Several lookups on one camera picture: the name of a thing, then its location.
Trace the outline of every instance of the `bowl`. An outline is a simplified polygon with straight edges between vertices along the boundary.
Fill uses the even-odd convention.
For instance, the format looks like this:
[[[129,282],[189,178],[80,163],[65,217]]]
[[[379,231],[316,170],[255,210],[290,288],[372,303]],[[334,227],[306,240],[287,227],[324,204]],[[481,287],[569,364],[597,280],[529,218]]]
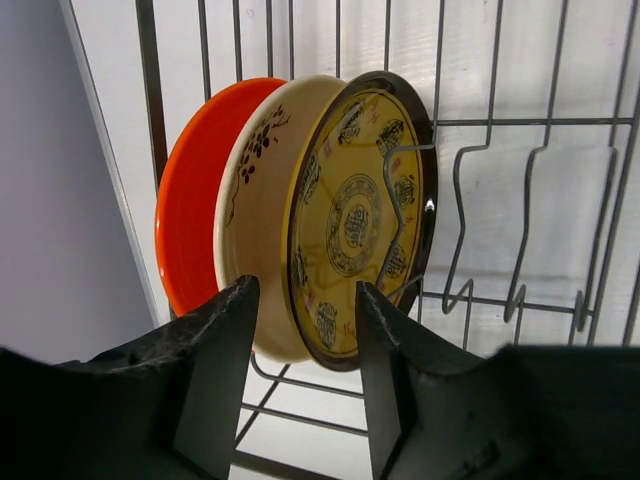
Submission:
[[[376,283],[384,269],[379,288],[404,312],[419,293],[416,282],[402,287],[424,275],[431,249],[436,151],[392,149],[431,142],[420,97],[390,72],[352,80],[306,142],[287,197],[282,283],[296,328],[324,367],[349,371],[359,366],[357,281]]]
[[[241,275],[260,281],[253,348],[294,363],[309,354],[289,319],[280,281],[280,230],[289,184],[309,132],[345,82],[326,75],[297,78],[273,92],[238,136],[225,168],[214,220],[220,288]]]
[[[256,78],[220,91],[191,118],[169,156],[158,189],[155,246],[160,278],[178,316],[219,290],[211,243],[222,173],[247,119],[285,83]]]

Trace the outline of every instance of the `gray panel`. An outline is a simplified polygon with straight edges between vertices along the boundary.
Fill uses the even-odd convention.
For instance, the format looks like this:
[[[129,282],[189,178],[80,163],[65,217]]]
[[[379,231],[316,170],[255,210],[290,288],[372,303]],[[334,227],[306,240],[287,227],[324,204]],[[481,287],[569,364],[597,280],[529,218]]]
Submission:
[[[154,321],[58,2],[0,2],[0,65],[0,344],[87,359]]]

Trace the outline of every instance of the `cream bowl with floral design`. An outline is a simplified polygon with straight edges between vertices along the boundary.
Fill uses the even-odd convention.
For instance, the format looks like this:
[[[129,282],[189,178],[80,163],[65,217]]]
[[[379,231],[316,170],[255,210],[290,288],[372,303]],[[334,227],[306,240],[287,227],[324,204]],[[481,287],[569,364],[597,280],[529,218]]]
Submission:
[[[222,289],[241,275],[258,277],[253,348],[285,363],[310,358],[282,290],[280,235],[287,193],[317,119],[345,85],[335,77],[312,75],[269,95],[240,132],[218,192],[213,227],[218,286]]]

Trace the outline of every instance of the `yellow plate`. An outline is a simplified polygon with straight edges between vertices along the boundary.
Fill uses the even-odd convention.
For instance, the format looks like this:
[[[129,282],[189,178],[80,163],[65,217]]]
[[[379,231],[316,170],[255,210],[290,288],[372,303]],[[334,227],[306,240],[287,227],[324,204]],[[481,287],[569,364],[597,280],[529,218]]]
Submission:
[[[371,72],[331,101],[298,159],[283,222],[283,288],[307,349],[331,370],[358,368],[356,282],[376,282],[398,230],[385,155],[431,141],[413,88],[395,74]],[[395,153],[389,173],[403,221],[380,285],[387,295],[426,268],[438,191],[435,149]],[[417,293],[413,283],[393,301],[408,312]]]

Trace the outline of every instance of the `orange plate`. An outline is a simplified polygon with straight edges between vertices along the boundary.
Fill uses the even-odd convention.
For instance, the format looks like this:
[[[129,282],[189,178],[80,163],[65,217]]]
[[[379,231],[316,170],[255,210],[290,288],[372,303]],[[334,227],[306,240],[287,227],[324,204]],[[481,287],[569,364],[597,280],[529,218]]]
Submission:
[[[158,190],[156,261],[177,315],[218,293],[213,267],[213,216],[227,158],[245,122],[285,84],[278,78],[238,82],[189,121],[173,147]]]

